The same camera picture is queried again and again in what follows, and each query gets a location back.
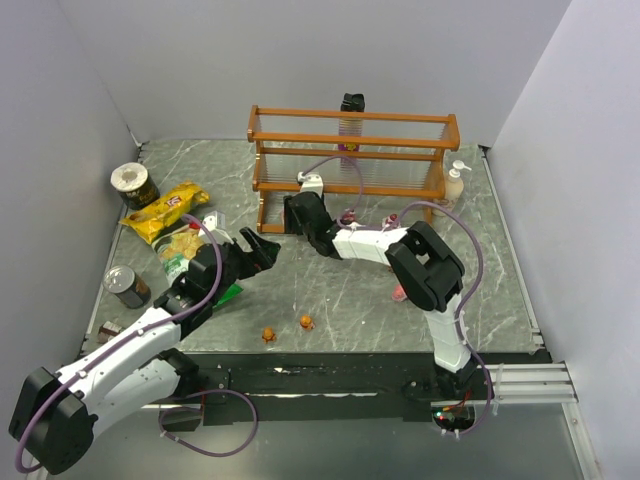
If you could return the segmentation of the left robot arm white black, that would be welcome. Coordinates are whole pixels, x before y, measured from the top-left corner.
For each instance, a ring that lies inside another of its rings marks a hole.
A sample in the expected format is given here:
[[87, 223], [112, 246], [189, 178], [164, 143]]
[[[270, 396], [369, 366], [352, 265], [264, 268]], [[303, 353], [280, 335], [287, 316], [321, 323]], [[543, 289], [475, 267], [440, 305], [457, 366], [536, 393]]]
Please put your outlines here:
[[237, 281], [274, 266], [279, 244], [243, 228], [243, 250], [223, 233], [209, 233], [172, 286], [142, 316], [91, 354], [24, 381], [9, 425], [17, 441], [15, 467], [29, 452], [38, 466], [59, 474], [77, 463], [113, 425], [156, 400], [186, 396], [198, 366], [176, 344], [198, 329]]

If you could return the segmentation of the pink bear strawberry hat toy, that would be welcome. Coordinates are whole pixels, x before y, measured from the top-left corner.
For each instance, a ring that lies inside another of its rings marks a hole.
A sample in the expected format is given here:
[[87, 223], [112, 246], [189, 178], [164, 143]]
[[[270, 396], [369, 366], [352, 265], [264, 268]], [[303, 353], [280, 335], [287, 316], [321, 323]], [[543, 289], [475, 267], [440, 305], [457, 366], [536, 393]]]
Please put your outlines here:
[[340, 217], [340, 224], [343, 227], [349, 227], [356, 221], [355, 212], [353, 210], [346, 210]]

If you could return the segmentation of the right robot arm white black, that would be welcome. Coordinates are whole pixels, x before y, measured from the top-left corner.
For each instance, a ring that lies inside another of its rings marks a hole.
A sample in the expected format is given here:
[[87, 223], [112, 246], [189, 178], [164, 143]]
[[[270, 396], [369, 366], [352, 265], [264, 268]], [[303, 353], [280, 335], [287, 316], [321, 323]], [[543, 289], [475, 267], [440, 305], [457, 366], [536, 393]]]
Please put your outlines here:
[[356, 224], [342, 227], [331, 218], [322, 197], [311, 191], [286, 196], [283, 204], [285, 231], [305, 237], [320, 255], [391, 269], [407, 299], [423, 311], [440, 391], [454, 397], [467, 390], [477, 364], [461, 322], [465, 267], [436, 231], [424, 221], [381, 230]]

